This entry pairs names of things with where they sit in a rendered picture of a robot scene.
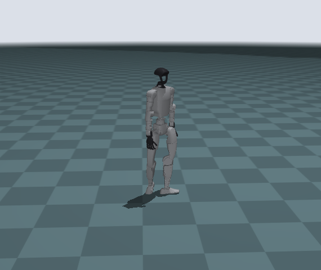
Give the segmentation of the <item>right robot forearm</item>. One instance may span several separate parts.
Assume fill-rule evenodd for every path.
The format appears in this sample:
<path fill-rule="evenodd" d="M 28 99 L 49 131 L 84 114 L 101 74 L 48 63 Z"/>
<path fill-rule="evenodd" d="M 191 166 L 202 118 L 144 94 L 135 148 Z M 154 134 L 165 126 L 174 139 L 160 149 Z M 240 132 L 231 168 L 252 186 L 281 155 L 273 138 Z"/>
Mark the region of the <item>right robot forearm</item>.
<path fill-rule="evenodd" d="M 146 121 L 146 135 L 147 136 L 150 136 L 150 131 L 152 131 L 153 127 L 152 127 L 152 121 L 153 119 L 150 118 L 151 116 L 151 112 L 150 111 L 147 111 L 146 114 L 145 114 L 145 121 Z"/>

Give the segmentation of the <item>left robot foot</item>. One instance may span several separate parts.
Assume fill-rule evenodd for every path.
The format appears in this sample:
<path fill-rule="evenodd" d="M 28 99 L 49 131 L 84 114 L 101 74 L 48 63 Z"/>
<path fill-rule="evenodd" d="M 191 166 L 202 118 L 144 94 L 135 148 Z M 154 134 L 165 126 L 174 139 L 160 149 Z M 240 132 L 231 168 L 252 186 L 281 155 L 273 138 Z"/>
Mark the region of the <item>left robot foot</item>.
<path fill-rule="evenodd" d="M 165 188 L 161 188 L 160 189 L 160 194 L 174 194 L 174 193 L 178 193 L 179 190 L 178 189 L 174 189 L 174 188 L 170 188 L 165 190 Z"/>

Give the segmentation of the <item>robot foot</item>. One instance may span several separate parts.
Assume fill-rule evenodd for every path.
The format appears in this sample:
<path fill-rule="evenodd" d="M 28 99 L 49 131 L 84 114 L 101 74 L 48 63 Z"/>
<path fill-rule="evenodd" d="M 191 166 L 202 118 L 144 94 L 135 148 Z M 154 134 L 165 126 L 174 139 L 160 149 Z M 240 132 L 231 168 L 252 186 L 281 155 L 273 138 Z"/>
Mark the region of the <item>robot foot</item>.
<path fill-rule="evenodd" d="M 145 194 L 152 194 L 153 188 L 154 188 L 154 182 L 153 182 L 152 187 L 151 187 L 151 184 L 147 187 Z"/>
<path fill-rule="evenodd" d="M 161 188 L 160 189 L 160 194 L 174 194 L 174 193 L 178 193 L 179 190 L 178 189 L 174 189 L 174 188 L 170 188 L 165 190 L 165 188 Z"/>

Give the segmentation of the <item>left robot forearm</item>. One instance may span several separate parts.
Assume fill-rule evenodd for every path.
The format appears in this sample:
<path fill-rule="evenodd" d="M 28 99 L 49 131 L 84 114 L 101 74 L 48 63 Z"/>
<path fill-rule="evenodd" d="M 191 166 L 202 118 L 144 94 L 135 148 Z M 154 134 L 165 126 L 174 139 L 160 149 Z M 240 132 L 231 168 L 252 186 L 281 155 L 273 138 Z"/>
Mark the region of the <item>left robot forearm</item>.
<path fill-rule="evenodd" d="M 173 127 L 173 123 L 175 121 L 175 111 L 169 111 L 169 122 L 170 122 L 170 126 Z"/>

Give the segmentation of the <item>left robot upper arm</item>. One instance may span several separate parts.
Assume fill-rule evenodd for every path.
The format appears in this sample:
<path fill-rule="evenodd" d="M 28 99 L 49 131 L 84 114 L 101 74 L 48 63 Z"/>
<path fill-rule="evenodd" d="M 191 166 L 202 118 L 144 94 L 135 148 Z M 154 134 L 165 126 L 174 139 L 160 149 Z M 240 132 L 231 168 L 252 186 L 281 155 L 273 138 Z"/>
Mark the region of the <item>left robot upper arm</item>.
<path fill-rule="evenodd" d="M 173 101 L 174 101 L 174 92 L 175 92 L 175 89 L 174 89 L 173 87 L 170 87 L 170 89 L 171 89 L 170 111 L 175 111 L 176 105 L 173 103 Z"/>

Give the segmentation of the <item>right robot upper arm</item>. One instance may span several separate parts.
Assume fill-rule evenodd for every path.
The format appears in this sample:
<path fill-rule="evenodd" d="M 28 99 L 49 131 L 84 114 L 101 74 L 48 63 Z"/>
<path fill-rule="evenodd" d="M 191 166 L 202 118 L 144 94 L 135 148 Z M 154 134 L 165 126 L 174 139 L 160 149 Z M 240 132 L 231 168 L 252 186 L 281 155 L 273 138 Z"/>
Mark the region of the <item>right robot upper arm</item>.
<path fill-rule="evenodd" d="M 154 102 L 154 99 L 157 95 L 157 90 L 155 89 L 151 89 L 149 91 L 147 91 L 146 93 L 146 112 L 147 111 L 150 111 L 151 112 L 151 116 L 150 117 L 153 117 L 154 116 L 154 111 L 152 110 L 152 107 L 153 107 L 153 102 Z"/>

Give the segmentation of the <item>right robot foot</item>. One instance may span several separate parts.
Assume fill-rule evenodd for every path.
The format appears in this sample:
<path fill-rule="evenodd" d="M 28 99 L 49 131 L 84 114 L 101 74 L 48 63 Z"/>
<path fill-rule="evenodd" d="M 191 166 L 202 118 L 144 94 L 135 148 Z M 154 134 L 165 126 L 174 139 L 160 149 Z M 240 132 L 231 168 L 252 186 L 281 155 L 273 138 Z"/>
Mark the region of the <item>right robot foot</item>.
<path fill-rule="evenodd" d="M 153 188 L 154 188 L 154 182 L 153 182 L 152 187 L 151 187 L 151 184 L 147 187 L 145 194 L 152 194 Z"/>

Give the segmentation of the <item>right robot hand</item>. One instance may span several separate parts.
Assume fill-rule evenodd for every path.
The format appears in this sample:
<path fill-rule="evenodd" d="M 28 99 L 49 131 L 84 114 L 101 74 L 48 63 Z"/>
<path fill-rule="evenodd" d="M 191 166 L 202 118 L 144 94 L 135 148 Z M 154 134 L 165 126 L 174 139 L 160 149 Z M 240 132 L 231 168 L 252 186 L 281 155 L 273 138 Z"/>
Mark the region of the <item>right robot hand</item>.
<path fill-rule="evenodd" d="M 152 131 L 150 131 L 150 136 L 146 136 L 147 137 L 146 146 L 150 150 L 156 149 L 153 144 L 155 144 L 157 146 L 157 144 L 153 141 L 152 136 L 153 136 Z"/>

